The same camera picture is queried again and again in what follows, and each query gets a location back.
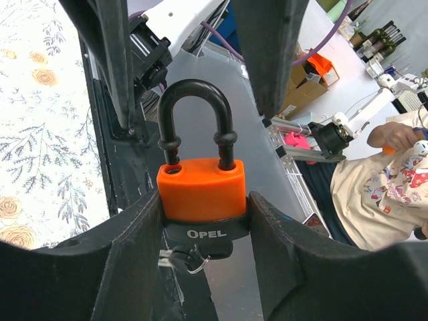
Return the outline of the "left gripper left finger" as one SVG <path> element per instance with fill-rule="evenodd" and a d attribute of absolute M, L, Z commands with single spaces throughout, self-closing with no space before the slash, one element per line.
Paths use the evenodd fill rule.
<path fill-rule="evenodd" d="M 161 245 L 151 193 L 54 248 L 1 244 L 2 320 L 149 320 Z"/>

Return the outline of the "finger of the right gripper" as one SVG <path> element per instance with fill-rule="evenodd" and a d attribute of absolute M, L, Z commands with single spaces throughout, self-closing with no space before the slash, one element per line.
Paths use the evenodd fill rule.
<path fill-rule="evenodd" d="M 307 1 L 232 1 L 237 36 L 258 112 L 282 108 Z"/>
<path fill-rule="evenodd" d="M 93 53 L 107 83 L 120 126 L 135 114 L 130 27 L 126 1 L 60 1 Z"/>

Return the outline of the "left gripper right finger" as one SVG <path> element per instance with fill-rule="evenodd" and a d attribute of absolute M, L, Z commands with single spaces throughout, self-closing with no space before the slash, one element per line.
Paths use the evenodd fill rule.
<path fill-rule="evenodd" d="M 265 320 L 426 320 L 427 245 L 345 245 L 249 194 L 251 243 Z"/>

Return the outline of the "black head key bunch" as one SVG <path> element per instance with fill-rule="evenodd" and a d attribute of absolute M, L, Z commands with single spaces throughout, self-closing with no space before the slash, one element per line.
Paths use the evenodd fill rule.
<path fill-rule="evenodd" d="M 182 274 L 195 275 L 213 260 L 227 259 L 233 253 L 233 242 L 178 245 L 159 252 L 158 267 L 172 268 Z"/>

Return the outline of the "orange black padlock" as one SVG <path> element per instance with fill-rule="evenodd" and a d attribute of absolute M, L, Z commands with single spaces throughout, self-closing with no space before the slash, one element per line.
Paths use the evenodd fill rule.
<path fill-rule="evenodd" d="M 176 103 L 194 96 L 215 113 L 217 158 L 180 160 L 181 139 L 175 131 Z M 190 244 L 233 241 L 249 233 L 245 167 L 234 157 L 237 133 L 223 92 L 204 80 L 186 79 L 167 88 L 158 107 L 158 146 L 166 163 L 156 178 L 168 238 Z"/>

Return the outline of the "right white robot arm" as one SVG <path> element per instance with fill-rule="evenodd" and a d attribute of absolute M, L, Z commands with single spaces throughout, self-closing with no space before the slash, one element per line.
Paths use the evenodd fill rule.
<path fill-rule="evenodd" d="M 118 123 L 135 122 L 136 87 L 153 88 L 218 1 L 162 1 L 129 17 L 126 1 L 62 1 L 107 83 Z M 307 1 L 232 1 L 241 53 L 258 112 L 281 109 Z"/>

